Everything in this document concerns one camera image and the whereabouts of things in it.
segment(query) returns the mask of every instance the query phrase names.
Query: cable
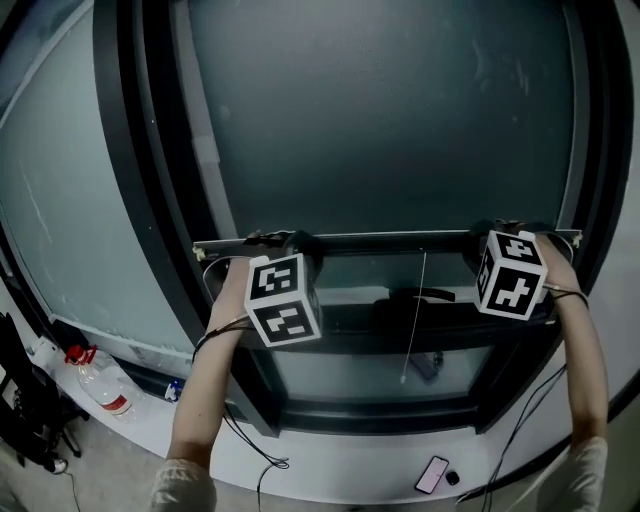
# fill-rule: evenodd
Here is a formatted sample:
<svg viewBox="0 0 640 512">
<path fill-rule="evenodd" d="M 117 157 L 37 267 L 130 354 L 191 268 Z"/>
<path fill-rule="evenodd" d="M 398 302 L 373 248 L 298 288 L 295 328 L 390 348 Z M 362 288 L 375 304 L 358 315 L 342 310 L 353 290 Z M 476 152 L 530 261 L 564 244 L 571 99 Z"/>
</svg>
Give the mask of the cable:
<svg viewBox="0 0 640 512">
<path fill-rule="evenodd" d="M 546 288 L 547 290 L 553 290 L 555 292 L 561 292 L 560 295 L 556 295 L 554 298 L 554 300 L 558 300 L 558 299 L 562 299 L 563 297 L 569 297 L 571 295 L 575 295 L 577 297 L 580 297 L 580 299 L 582 299 L 582 302 L 584 302 L 584 305 L 587 306 L 587 308 L 589 307 L 589 299 L 587 299 L 587 296 L 580 290 L 569 290 L 567 288 L 562 288 L 561 286 L 558 286 L 557 284 L 553 284 L 553 283 L 544 283 L 544 285 L 542 285 L 543 288 Z"/>
<path fill-rule="evenodd" d="M 207 284 L 207 274 L 209 273 L 209 270 L 211 270 L 214 265 L 216 265 L 217 263 L 220 263 L 221 261 L 230 261 L 230 260 L 234 260 L 236 258 L 243 258 L 243 259 L 247 259 L 247 260 L 251 259 L 249 256 L 222 256 L 221 258 L 218 258 L 218 259 L 212 261 L 211 264 L 202 273 L 202 280 L 205 283 L 205 288 L 207 289 L 207 293 L 209 294 L 209 297 L 211 298 L 211 302 L 215 302 L 217 297 L 214 297 L 213 295 L 211 295 L 211 291 L 209 291 L 209 287 L 206 286 L 206 284 Z"/>
<path fill-rule="evenodd" d="M 202 338 L 200 338 L 200 340 L 198 340 L 198 343 L 196 344 L 196 348 L 194 349 L 193 355 L 191 356 L 191 364 L 193 364 L 193 362 L 196 360 L 196 354 L 198 353 L 198 351 L 211 338 L 215 338 L 216 336 L 220 336 L 221 334 L 224 334 L 225 332 L 229 332 L 229 331 L 255 331 L 256 330 L 255 327 L 250 325 L 236 327 L 240 322 L 244 322 L 248 318 L 249 318 L 249 315 L 245 313 L 244 315 L 241 315 L 237 318 L 234 318 L 230 322 L 227 322 L 222 327 L 218 327 L 206 333 Z"/>
<path fill-rule="evenodd" d="M 514 439 L 518 435 L 518 432 L 520 432 L 520 430 L 522 429 L 522 427 L 524 426 L 526 421 L 531 417 L 531 415 L 536 411 L 536 409 L 538 409 L 540 404 L 544 401 L 544 399 L 547 397 L 547 395 L 551 392 L 551 390 L 555 387 L 555 385 L 558 383 L 558 381 L 562 378 L 562 375 L 564 374 L 566 369 L 567 369 L 566 365 L 562 366 L 562 368 L 557 370 L 553 375 L 551 375 L 551 377 L 549 377 L 542 384 L 540 384 L 534 390 L 533 393 L 531 393 L 531 396 L 529 397 L 529 399 L 527 400 L 525 406 L 523 407 L 522 412 L 520 413 L 520 417 L 518 418 L 518 421 L 516 422 L 516 425 L 515 425 L 513 431 L 511 432 L 511 435 L 509 436 L 509 440 L 507 441 L 507 444 L 505 445 L 504 449 L 502 450 L 502 454 L 500 455 L 500 459 L 498 461 L 498 464 L 496 464 L 495 470 L 493 471 L 493 473 L 489 477 L 489 481 L 485 485 L 484 495 L 483 495 L 484 499 L 482 500 L 482 510 L 481 510 L 481 512 L 485 512 L 485 509 L 487 510 L 487 512 L 491 512 L 491 507 L 493 505 L 493 491 L 489 492 L 489 487 L 491 485 L 493 485 L 493 483 L 498 479 L 498 474 L 500 473 L 500 469 L 502 468 L 502 463 L 504 462 L 504 458 L 505 458 L 505 455 L 507 453 L 507 450 L 509 449 L 509 447 L 513 443 Z M 552 382 L 551 385 L 542 394 L 540 399 L 535 403 L 535 405 L 531 408 L 531 410 L 527 412 L 527 408 L 529 407 L 529 404 L 532 402 L 533 398 L 540 392 L 540 390 L 542 390 L 547 384 L 549 384 L 549 382 Z"/>
<path fill-rule="evenodd" d="M 78 496 L 76 495 L 76 477 L 73 476 L 73 473 L 67 473 L 67 471 L 65 471 L 64 474 L 71 477 L 71 491 L 73 492 L 73 501 L 76 502 L 76 508 L 78 509 L 78 512 L 82 512 L 80 510 L 80 505 L 78 504 Z"/>
<path fill-rule="evenodd" d="M 422 255 L 422 274 L 420 275 L 420 291 L 418 292 L 418 305 L 416 306 L 416 316 L 413 319 L 413 329 L 411 329 L 411 340 L 409 341 L 409 349 L 407 350 L 407 357 L 404 359 L 404 367 L 402 368 L 402 375 L 400 375 L 400 383 L 404 384 L 407 381 L 407 364 L 409 363 L 409 355 L 411 354 L 411 346 L 413 345 L 413 336 L 416 333 L 416 325 L 418 324 L 418 313 L 420 312 L 420 303 L 422 302 L 422 284 L 424 282 L 424 267 L 427 264 L 427 253 Z"/>
<path fill-rule="evenodd" d="M 262 502 L 261 502 L 261 499 L 260 499 L 260 490 L 261 490 L 261 487 L 262 487 L 262 479 L 267 474 L 267 471 L 269 471 L 271 468 L 289 469 L 289 458 L 288 457 L 274 457 L 273 455 L 269 455 L 268 453 L 265 453 L 260 448 L 258 448 L 253 443 L 253 441 L 251 441 L 251 439 L 249 439 L 249 436 L 247 436 L 247 434 L 245 434 L 244 431 L 240 428 L 240 425 L 238 425 L 238 422 L 233 417 L 233 414 L 231 414 L 231 410 L 229 409 L 229 406 L 227 404 L 225 404 L 224 408 L 225 408 L 225 410 L 227 412 L 227 416 L 229 416 L 229 418 L 231 419 L 231 422 L 229 422 L 229 419 L 227 419 L 227 416 L 223 416 L 224 421 L 227 423 L 229 428 L 231 430 L 233 430 L 233 432 L 240 439 L 242 439 L 245 443 L 247 443 L 249 446 L 251 446 L 251 448 L 253 448 L 259 455 L 264 457 L 266 459 L 266 461 L 269 463 L 269 465 L 266 468 L 264 468 L 264 470 L 260 474 L 260 478 L 258 479 L 258 485 L 256 487 L 256 492 L 258 493 L 258 512 L 262 512 Z"/>
</svg>

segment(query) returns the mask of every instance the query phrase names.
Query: plastic bottle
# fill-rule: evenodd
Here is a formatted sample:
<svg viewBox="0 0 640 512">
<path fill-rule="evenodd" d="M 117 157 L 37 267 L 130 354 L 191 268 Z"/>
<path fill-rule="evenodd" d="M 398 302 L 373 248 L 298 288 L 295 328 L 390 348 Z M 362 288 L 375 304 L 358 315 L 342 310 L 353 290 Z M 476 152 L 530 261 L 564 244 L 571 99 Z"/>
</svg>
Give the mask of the plastic bottle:
<svg viewBox="0 0 640 512">
<path fill-rule="evenodd" d="M 146 396 L 109 354 L 74 345 L 65 363 L 78 367 L 80 387 L 114 418 L 125 423 L 140 419 Z"/>
</svg>

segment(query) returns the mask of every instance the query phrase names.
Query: dark glass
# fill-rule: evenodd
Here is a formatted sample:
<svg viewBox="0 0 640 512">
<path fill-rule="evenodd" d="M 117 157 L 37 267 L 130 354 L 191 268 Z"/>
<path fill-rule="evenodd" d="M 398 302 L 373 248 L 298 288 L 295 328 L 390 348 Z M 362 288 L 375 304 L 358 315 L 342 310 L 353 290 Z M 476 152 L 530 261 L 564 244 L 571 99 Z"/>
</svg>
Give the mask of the dark glass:
<svg viewBox="0 0 640 512">
<path fill-rule="evenodd" d="M 561 2 L 190 8 L 239 233 L 555 222 L 573 119 Z"/>
<path fill-rule="evenodd" d="M 273 352 L 290 399 L 321 402 L 418 402 L 467 396 L 492 347 L 405 355 Z"/>
</svg>

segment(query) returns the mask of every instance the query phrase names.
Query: glass pane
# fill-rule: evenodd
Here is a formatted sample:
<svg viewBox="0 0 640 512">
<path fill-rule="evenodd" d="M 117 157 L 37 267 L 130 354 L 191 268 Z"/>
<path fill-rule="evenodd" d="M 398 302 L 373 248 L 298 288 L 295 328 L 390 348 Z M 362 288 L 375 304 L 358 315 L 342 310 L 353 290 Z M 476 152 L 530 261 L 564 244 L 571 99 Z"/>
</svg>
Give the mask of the glass pane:
<svg viewBox="0 0 640 512">
<path fill-rule="evenodd" d="M 192 348 L 131 227 L 98 110 L 93 10 L 44 60 L 0 130 L 0 207 L 54 314 Z"/>
<path fill-rule="evenodd" d="M 404 384 L 403 354 L 273 352 L 273 357 L 291 399 L 371 403 L 465 396 L 491 350 L 414 354 Z"/>
<path fill-rule="evenodd" d="M 190 8 L 239 233 L 555 222 L 573 119 L 561 2 Z"/>
<path fill-rule="evenodd" d="M 420 286 L 422 254 L 340 256 L 325 258 L 317 288 Z M 476 276 L 461 254 L 427 254 L 424 286 L 473 286 Z"/>
</svg>

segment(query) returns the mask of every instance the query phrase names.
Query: smartphone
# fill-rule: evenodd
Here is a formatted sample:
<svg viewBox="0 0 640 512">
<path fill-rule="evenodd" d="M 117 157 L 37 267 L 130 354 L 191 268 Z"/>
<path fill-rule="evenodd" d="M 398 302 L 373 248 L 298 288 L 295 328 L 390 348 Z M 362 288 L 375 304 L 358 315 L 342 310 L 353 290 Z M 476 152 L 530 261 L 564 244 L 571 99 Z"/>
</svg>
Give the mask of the smartphone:
<svg viewBox="0 0 640 512">
<path fill-rule="evenodd" d="M 431 459 L 427 469 L 424 470 L 424 473 L 416 484 L 416 490 L 425 494 L 431 494 L 447 470 L 447 466 L 449 466 L 448 460 L 441 459 L 440 457 Z"/>
</svg>

